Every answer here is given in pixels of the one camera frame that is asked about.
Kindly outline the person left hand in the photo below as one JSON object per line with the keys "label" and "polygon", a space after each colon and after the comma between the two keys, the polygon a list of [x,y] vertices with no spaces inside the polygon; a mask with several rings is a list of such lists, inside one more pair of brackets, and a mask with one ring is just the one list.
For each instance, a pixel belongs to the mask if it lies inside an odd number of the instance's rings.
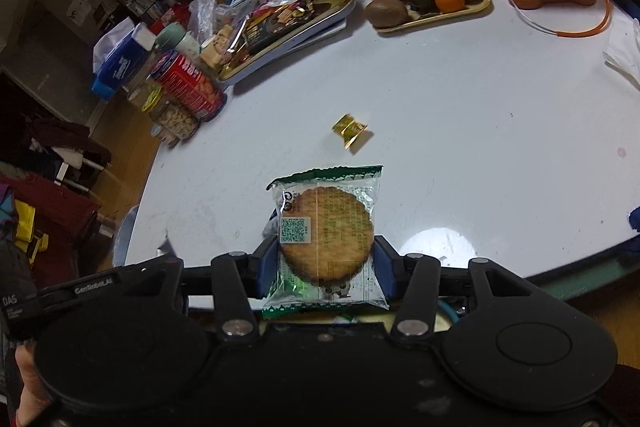
{"label": "person left hand", "polygon": [[14,424],[18,427],[28,426],[50,404],[36,369],[35,347],[35,343],[23,343],[15,350],[15,361],[23,384],[20,403],[14,415]]}

